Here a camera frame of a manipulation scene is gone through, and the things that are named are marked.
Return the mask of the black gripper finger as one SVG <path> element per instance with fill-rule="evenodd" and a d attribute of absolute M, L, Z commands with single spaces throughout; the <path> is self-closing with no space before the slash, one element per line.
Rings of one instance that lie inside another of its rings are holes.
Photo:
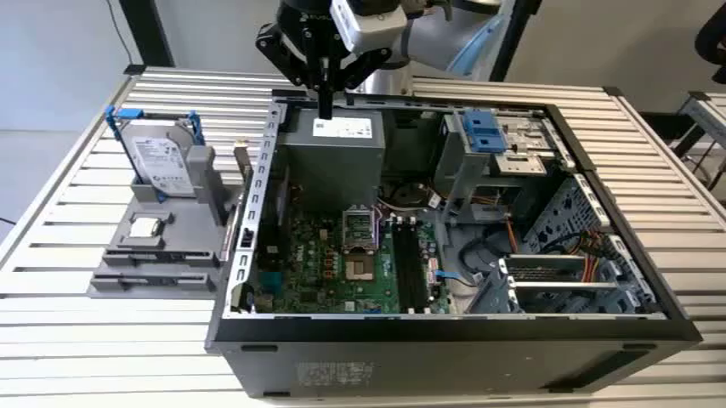
<path fill-rule="evenodd" d="M 259 29 L 254 46 L 288 81 L 316 92 L 317 117 L 329 120 L 332 118 L 333 91 L 324 78 L 321 57 L 317 54 L 312 32 L 308 29 L 303 30 L 303 40 L 305 59 L 299 58 L 285 45 L 279 25 L 265 24 Z"/>
<path fill-rule="evenodd" d="M 355 89 L 369 75 L 384 65 L 391 56 L 391 48 L 377 48 L 364 52 L 349 64 L 335 69 L 331 85 L 335 91 Z"/>

